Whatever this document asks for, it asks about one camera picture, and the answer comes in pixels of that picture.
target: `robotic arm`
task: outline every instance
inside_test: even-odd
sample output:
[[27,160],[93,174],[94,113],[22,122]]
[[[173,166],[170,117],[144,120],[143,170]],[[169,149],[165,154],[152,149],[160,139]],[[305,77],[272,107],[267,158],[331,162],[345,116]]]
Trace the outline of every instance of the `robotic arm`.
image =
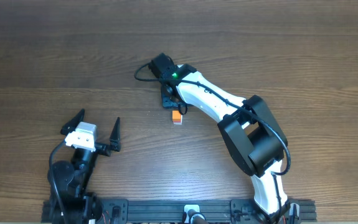
[[287,145],[286,137],[266,103],[256,95],[248,100],[231,95],[208,82],[194,67],[175,65],[164,54],[154,58],[148,68],[161,82],[163,97],[176,100],[178,105],[194,105],[218,122],[230,155],[239,168],[251,177],[255,203],[265,216],[276,220],[285,213],[290,207],[288,197],[283,191],[281,177],[272,174],[280,172],[284,158],[282,145],[261,124],[247,136],[244,129],[256,121],[227,104],[231,102],[266,121]]

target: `black cable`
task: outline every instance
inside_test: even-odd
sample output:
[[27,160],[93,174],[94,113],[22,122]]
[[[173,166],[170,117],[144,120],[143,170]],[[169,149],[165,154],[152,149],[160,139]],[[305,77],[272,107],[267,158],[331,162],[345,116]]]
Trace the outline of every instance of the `black cable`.
[[282,138],[280,137],[280,135],[268,124],[266,123],[266,121],[262,120],[259,116],[255,115],[254,113],[252,113],[251,111],[248,111],[244,108],[242,108],[241,106],[237,106],[233,103],[231,103],[228,99],[225,99],[224,97],[220,96],[218,93],[216,93],[213,89],[207,87],[204,84],[201,84],[199,82],[192,82],[192,81],[187,81],[187,80],[175,80],[175,79],[171,79],[171,78],[138,78],[137,74],[139,73],[139,71],[144,68],[145,66],[149,65],[149,63],[146,63],[144,65],[142,65],[141,67],[139,67],[135,73],[134,73],[134,78],[139,80],[139,81],[143,81],[143,82],[171,82],[173,84],[180,84],[180,83],[188,83],[188,84],[193,84],[196,85],[198,87],[202,87],[205,88],[209,93],[212,93],[213,95],[215,95],[217,98],[221,99],[224,103],[226,103],[229,106],[232,106],[238,110],[240,110],[241,112],[246,113],[247,115],[249,115],[252,119],[258,121],[260,124],[262,124],[264,127],[268,128],[274,135],[275,137],[279,140],[279,142],[281,143],[281,145],[284,147],[284,151],[285,151],[285,156],[286,156],[286,167],[285,170],[283,172],[274,172],[272,171],[272,174],[275,175],[285,175],[291,167],[291,155],[290,152],[288,150],[288,147],[286,147],[286,144],[284,142],[284,140],[282,140]]
[[54,157],[54,154],[55,154],[64,144],[65,144],[65,140],[63,140],[58,146],[56,146],[56,147],[53,149],[52,153],[50,154],[50,157],[49,157],[49,170],[50,170],[50,180],[51,180],[52,188],[53,188],[53,190],[54,190],[55,197],[57,198],[57,201],[59,202],[60,209],[61,209],[61,212],[62,212],[62,217],[63,217],[63,219],[64,219],[64,223],[65,223],[65,224],[69,224],[69,222],[68,222],[68,217],[67,217],[67,213],[65,212],[64,204],[62,203],[62,200],[61,200],[59,191],[58,191],[58,189],[57,189],[57,184],[55,183],[54,170],[53,170],[53,157]]
[[276,219],[276,222],[278,223],[281,217],[281,197],[280,197],[280,191],[278,190],[278,183],[277,183],[277,176],[275,174],[272,174],[273,179],[274,179],[274,185],[276,187],[276,194],[277,194],[277,199],[278,199],[278,216]]

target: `wooden table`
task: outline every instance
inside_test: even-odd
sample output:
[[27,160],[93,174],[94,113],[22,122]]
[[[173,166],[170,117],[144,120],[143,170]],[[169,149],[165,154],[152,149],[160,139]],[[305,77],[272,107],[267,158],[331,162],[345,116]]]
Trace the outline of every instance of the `wooden table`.
[[105,142],[121,117],[99,196],[253,196],[215,121],[191,108],[173,125],[159,84],[133,78],[161,52],[263,97],[289,141],[285,192],[315,200],[319,221],[358,221],[358,1],[0,0],[0,222],[40,221],[49,154],[81,108]]

